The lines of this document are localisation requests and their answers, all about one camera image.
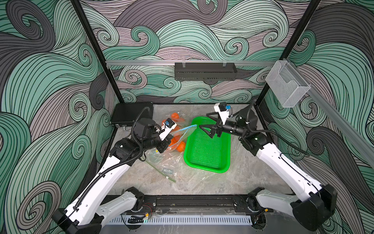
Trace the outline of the blue-zip clear bag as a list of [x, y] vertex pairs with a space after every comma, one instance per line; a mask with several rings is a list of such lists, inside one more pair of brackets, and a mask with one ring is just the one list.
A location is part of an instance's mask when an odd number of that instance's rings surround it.
[[197, 125], [190, 125], [182, 129], [173, 131], [171, 143], [167, 149], [160, 153], [157, 149], [149, 150], [145, 153], [146, 161], [154, 164], [161, 163], [165, 160], [179, 157], [184, 153], [188, 137], [197, 129]]

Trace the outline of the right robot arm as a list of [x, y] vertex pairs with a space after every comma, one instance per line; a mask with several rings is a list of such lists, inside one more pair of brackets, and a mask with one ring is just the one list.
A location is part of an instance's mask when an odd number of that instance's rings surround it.
[[201, 124], [199, 128], [210, 138], [223, 133], [238, 136], [242, 146], [276, 172], [293, 192], [281, 194], [262, 187], [251, 191], [246, 203], [253, 213], [254, 225], [265, 225], [266, 209], [271, 209], [294, 217], [301, 226], [314, 232], [335, 213], [337, 190], [312, 178], [281, 152], [267, 137], [269, 131], [257, 128], [258, 117], [251, 104], [232, 113], [227, 103], [216, 103], [214, 112], [206, 117], [214, 123]]

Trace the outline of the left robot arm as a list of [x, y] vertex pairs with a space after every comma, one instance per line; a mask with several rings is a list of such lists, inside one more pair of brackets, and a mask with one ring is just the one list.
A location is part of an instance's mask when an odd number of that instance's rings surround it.
[[134, 187], [111, 201], [103, 201], [116, 182], [146, 151], [157, 149], [162, 153], [171, 143], [171, 132], [177, 123], [168, 118], [160, 126], [152, 119], [141, 117], [146, 111], [150, 112], [148, 106], [135, 118], [131, 135], [115, 144], [99, 172], [78, 198], [52, 215], [53, 221], [65, 233], [98, 234], [123, 212], [142, 209], [144, 194]]

